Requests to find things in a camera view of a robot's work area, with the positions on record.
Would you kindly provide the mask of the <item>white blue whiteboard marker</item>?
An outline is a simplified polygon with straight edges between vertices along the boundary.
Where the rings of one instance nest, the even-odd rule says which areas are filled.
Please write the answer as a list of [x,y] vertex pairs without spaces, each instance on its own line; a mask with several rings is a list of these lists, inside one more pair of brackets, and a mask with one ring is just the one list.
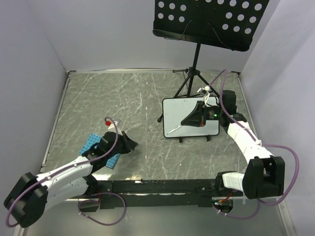
[[167,133],[167,135],[169,135],[169,134],[171,134],[171,133],[177,131],[177,130],[180,129],[181,127],[182,127],[182,125],[179,125],[179,126],[173,128],[172,130],[170,130],[170,131]]

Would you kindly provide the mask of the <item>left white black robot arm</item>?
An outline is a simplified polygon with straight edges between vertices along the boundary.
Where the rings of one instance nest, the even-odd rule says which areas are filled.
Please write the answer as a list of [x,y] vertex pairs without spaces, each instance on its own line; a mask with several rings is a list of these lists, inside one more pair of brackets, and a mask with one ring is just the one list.
[[30,172],[22,175],[3,203],[8,210],[7,227],[27,228],[65,200],[101,195],[93,173],[105,167],[110,158],[128,154],[137,146],[125,132],[106,132],[73,161],[36,176]]

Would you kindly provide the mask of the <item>white board with black frame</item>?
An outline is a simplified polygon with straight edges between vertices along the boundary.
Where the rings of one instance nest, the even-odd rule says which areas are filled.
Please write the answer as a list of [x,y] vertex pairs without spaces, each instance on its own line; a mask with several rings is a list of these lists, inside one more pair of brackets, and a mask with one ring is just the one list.
[[204,127],[183,126],[167,135],[173,128],[181,125],[181,121],[193,110],[197,101],[202,97],[165,98],[162,101],[163,135],[165,138],[179,138],[187,136],[216,136],[220,132],[219,121],[209,120]]

